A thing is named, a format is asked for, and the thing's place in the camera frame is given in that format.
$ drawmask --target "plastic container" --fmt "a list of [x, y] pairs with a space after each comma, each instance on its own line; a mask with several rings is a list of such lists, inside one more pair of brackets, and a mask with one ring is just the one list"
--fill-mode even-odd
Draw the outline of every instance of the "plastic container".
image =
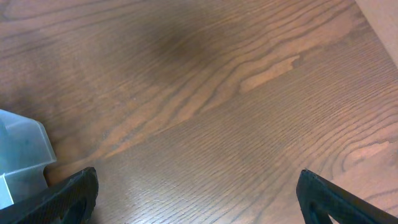
[[0, 209], [46, 189], [44, 167], [56, 160], [40, 122], [0, 110]]

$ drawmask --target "wooden floor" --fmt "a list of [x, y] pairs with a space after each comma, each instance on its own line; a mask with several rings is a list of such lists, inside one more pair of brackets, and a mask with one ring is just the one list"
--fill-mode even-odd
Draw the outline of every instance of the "wooden floor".
[[354, 0], [0, 0], [0, 108], [93, 223], [303, 223], [308, 168], [398, 216], [398, 70]]

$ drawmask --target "wood grain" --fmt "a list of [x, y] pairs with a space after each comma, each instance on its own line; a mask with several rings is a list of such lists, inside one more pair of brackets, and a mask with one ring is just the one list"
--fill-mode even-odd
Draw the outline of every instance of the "wood grain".
[[0, 4], [0, 107], [43, 122], [57, 182], [368, 29], [353, 0]]
[[398, 66], [398, 4], [395, 0], [356, 0]]
[[95, 220], [303, 223], [304, 168], [395, 212], [398, 70], [371, 29], [318, 56], [98, 161]]

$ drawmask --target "translucent plastic bin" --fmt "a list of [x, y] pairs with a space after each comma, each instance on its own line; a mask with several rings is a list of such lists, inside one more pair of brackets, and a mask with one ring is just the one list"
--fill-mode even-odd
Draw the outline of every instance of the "translucent plastic bin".
[[46, 189], [44, 167], [56, 160], [40, 122], [0, 110], [0, 209]]

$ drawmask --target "wooden surface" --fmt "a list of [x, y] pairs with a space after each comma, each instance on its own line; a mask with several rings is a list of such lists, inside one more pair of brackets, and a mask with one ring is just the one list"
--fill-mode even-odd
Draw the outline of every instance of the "wooden surface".
[[[0, 12], [0, 107], [46, 127], [51, 184], [96, 167], [93, 223], [303, 222], [301, 169], [348, 187], [397, 169], [398, 71], [353, 0]], [[375, 176], [370, 202], [398, 189]]]
[[398, 66], [398, 3], [396, 0], [356, 0], [366, 19]]

